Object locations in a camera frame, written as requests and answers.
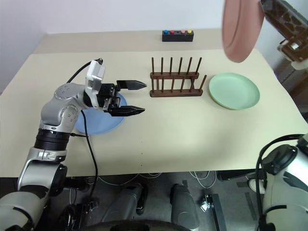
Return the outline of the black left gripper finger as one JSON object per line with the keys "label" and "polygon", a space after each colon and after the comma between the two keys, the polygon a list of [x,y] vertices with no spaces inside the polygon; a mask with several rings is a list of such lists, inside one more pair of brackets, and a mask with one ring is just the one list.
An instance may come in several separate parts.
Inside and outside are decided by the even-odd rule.
{"label": "black left gripper finger", "polygon": [[144,108],[139,108],[136,106],[121,106],[121,107],[113,107],[109,108],[109,114],[111,116],[134,116],[144,112]]}
{"label": "black left gripper finger", "polygon": [[116,87],[118,91],[121,91],[122,89],[140,90],[146,88],[147,85],[137,80],[118,80],[116,82]]}

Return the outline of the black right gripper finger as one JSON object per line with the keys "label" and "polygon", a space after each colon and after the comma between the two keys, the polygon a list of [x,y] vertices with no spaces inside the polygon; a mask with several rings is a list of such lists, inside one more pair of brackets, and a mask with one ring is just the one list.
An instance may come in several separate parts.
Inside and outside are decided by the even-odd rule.
{"label": "black right gripper finger", "polygon": [[261,0],[266,20],[288,41],[307,42],[307,19],[285,0]]}

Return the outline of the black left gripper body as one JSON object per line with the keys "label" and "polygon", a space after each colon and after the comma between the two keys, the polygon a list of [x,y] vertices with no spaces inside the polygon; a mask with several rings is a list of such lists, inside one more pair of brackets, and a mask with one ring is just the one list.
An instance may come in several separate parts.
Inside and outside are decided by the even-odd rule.
{"label": "black left gripper body", "polygon": [[115,114],[119,108],[120,98],[118,96],[119,87],[115,84],[102,84],[97,94],[99,108],[104,112]]}

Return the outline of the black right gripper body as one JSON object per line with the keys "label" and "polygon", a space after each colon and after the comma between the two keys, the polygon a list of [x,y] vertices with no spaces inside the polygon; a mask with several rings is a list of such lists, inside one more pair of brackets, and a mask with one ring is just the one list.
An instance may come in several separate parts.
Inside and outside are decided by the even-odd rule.
{"label": "black right gripper body", "polygon": [[308,38],[297,37],[290,40],[283,40],[280,43],[282,52],[290,61],[302,62],[308,58]]}

